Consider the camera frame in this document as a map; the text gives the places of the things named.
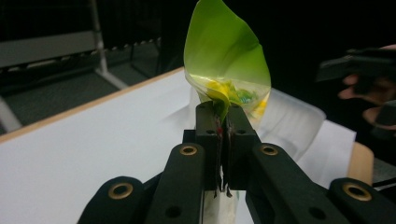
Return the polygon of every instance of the finger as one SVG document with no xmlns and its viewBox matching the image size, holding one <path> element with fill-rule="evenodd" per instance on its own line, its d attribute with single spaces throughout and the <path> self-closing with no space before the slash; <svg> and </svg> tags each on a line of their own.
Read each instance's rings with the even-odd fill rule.
<svg viewBox="0 0 396 224">
<path fill-rule="evenodd" d="M 390 80 L 388 77 L 378 77 L 375 79 L 375 85 L 383 89 L 394 89 L 396 88 L 396 83 Z"/>
<path fill-rule="evenodd" d="M 386 130 L 396 131 L 396 125 L 381 125 L 381 124 L 378 124 L 375 122 L 381 109 L 382 109 L 381 106 L 367 109 L 367 110 L 363 111 L 362 116 L 365 120 L 367 120 L 367 122 L 369 122 L 370 124 L 372 124 L 375 127 L 378 127 L 381 129 L 386 129 Z"/>
<path fill-rule="evenodd" d="M 338 97 L 343 100 L 360 98 L 359 95 L 355 94 L 353 87 L 349 87 L 343 91 L 338 92 Z"/>
<path fill-rule="evenodd" d="M 351 86 L 358 82 L 359 76 L 357 74 L 352 74 L 343 79 L 344 84 Z"/>
<path fill-rule="evenodd" d="M 381 111 L 381 107 L 373 107 L 370 109 L 366 109 L 363 111 L 363 118 L 367 120 L 367 122 L 371 123 L 372 125 L 375 125 L 375 119 L 379 114 L 379 111 Z"/>
<path fill-rule="evenodd" d="M 387 45 L 385 47 L 382 47 L 381 49 L 396 49 L 396 45 Z"/>
<path fill-rule="evenodd" d="M 393 100 L 396 97 L 396 86 L 384 87 L 375 85 L 362 98 L 377 105 L 382 105 L 387 101 Z"/>
</svg>

